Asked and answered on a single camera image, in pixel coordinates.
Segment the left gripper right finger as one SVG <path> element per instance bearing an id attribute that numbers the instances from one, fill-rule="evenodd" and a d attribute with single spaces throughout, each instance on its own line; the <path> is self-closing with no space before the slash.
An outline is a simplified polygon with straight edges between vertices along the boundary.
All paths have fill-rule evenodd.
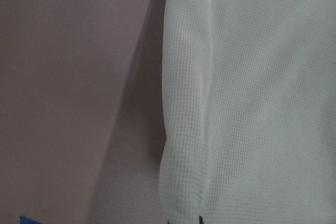
<path id="1" fill-rule="evenodd" d="M 203 217 L 199 216 L 199 224 L 204 224 Z"/>

